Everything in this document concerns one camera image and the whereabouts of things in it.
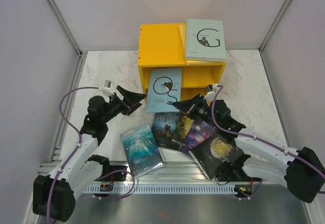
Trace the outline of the light blue O S book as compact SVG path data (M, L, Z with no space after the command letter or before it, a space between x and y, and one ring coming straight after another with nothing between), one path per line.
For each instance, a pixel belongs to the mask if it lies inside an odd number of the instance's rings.
M178 112L173 106L181 99L181 68L155 69L150 72L146 112Z

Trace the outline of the teal Jules Verne book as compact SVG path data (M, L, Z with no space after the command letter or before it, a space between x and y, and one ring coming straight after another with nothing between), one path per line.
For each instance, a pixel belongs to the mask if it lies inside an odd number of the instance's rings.
M150 125L144 124L120 135L129 169L140 177L164 165Z

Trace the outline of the grey G book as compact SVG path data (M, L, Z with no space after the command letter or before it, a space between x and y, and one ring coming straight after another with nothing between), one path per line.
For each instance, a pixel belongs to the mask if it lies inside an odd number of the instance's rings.
M224 62L226 60L223 22L188 19L186 24L187 60Z

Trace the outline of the yellow L book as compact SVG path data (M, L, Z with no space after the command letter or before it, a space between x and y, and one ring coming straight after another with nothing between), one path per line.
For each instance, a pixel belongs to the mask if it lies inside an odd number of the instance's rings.
M186 57L186 24L185 23L179 25L179 32L180 32L180 37L181 37L181 43L182 43L182 47L183 47L184 57ZM187 66L204 63L203 61L191 60L191 59L187 59L187 58L185 58L185 61L186 61L186 65Z

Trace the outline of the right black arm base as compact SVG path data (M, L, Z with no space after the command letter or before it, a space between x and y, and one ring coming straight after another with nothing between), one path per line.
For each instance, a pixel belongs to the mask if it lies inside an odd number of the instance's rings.
M251 156L243 154L234 163L215 177L217 182L250 182L250 177L243 171L244 162Z

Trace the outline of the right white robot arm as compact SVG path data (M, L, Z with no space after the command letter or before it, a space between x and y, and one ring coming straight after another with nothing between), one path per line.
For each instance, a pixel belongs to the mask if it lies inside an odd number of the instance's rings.
M202 94L172 105L191 119L217 128L221 140L260 159L246 155L232 167L238 180L257 177L286 187L292 195L305 203L312 203L324 186L324 166L316 153L303 147L301 150L270 142L231 117L224 100L207 104Z

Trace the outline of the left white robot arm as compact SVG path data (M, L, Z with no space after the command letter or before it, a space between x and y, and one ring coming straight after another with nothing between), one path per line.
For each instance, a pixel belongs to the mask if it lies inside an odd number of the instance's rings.
M46 176L34 180L32 211L44 216L48 223L66 222L72 215L79 197L95 180L105 181L113 173L107 157L93 152L100 146L107 132L107 123L118 114L129 116L140 106L145 94L116 87L122 95L109 94L109 101L96 95L89 99L87 114L78 140Z

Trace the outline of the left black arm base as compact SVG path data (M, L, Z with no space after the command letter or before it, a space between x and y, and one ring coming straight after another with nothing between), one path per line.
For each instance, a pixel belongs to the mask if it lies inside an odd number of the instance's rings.
M92 155L88 158L87 162L96 162L102 166L102 173L96 181L120 181L126 180L127 166L123 165L111 165L110 160L107 157L100 155Z

